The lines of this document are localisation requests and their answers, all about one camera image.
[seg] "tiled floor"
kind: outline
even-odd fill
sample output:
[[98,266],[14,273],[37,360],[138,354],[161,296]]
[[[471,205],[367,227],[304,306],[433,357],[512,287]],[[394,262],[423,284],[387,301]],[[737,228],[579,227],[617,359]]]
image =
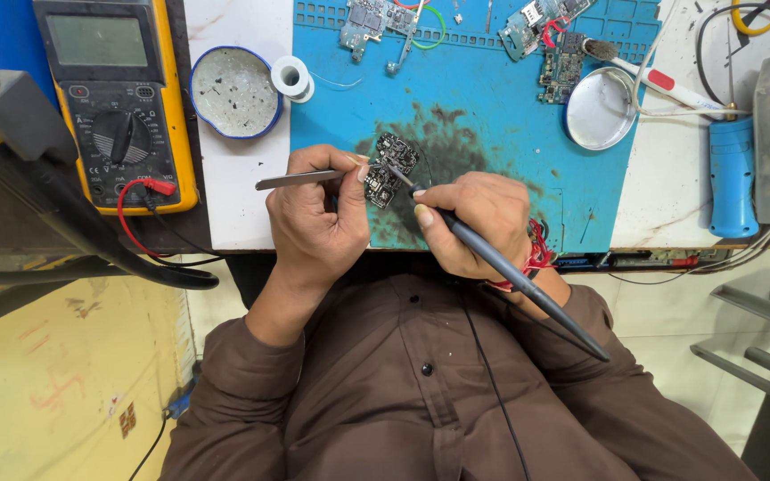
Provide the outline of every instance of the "tiled floor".
[[[195,260],[198,256],[186,256]],[[188,291],[198,357],[212,328],[245,314],[224,263],[203,266],[221,279],[218,289]],[[627,274],[632,281],[668,279],[668,274]],[[700,344],[762,376],[767,372],[743,358],[757,346],[770,353],[770,322],[715,299],[709,293],[728,283],[762,297],[770,290],[770,251],[739,268],[708,276],[684,276],[655,286],[623,282],[607,275],[567,276],[572,284],[596,289],[614,313],[614,332],[638,362],[655,376],[661,393],[688,407],[739,455],[764,394],[690,352]]]

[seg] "brown shirt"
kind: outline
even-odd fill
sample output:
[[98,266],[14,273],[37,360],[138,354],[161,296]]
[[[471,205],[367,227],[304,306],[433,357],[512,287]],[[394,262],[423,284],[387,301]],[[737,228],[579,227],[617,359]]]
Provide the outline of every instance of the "brown shirt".
[[754,479],[658,392],[592,289],[572,286],[565,310],[609,363],[549,319],[410,274],[334,289],[292,346],[218,326],[161,479],[524,479],[463,302],[531,479]]

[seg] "man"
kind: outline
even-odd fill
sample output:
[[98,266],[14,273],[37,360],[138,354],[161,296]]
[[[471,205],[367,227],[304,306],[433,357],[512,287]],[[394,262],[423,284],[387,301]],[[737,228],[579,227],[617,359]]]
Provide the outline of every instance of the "man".
[[431,207],[454,210],[523,266],[523,184],[470,172],[415,194],[446,273],[397,254],[353,267],[369,241],[369,167],[315,146],[294,151],[287,172],[327,167],[347,172],[339,186],[267,198],[277,260],[248,314],[207,336],[162,479],[754,479],[706,423],[661,396],[592,289],[551,268],[534,279],[608,363],[520,293],[500,300],[468,281],[504,279]]

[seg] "blue handheld tool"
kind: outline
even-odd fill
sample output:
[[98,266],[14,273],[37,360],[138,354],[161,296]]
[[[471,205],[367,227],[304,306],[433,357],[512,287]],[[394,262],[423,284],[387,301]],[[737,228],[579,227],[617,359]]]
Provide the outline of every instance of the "blue handheld tool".
[[[729,50],[730,103],[733,98],[733,50],[727,23],[726,48]],[[754,216],[752,188],[754,182],[754,120],[736,120],[727,115],[726,122],[709,125],[709,165],[712,171],[712,224],[709,231],[719,237],[738,239],[759,232]]]

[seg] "blue silicone mat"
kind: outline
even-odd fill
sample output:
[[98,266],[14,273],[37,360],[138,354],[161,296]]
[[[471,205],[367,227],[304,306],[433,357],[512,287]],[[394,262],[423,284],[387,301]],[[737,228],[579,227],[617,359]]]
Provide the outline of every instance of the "blue silicone mat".
[[[319,79],[306,104],[293,104],[290,148],[332,144],[373,156],[376,140],[392,132],[421,153],[412,179],[426,185],[447,183],[469,170],[484,170],[523,181],[531,215],[549,224],[549,245],[558,252],[603,252],[610,245],[620,191],[629,161],[633,126],[616,146],[589,151],[565,132],[564,106],[541,104],[537,83],[542,47],[525,60],[512,61],[498,30],[522,2],[432,0],[446,24],[435,49],[412,48],[396,75],[385,72],[396,61],[405,36],[385,33],[369,41],[360,62],[338,44],[347,18],[345,2],[294,3],[293,55]],[[643,60],[660,27],[657,2],[599,0],[578,17],[570,31],[614,41],[620,56]],[[454,16],[462,15],[457,25]],[[421,16],[420,43],[438,38],[441,24],[430,12]],[[601,67],[586,59],[583,74]],[[424,249],[412,204],[402,194],[387,210],[368,204],[373,246]]]

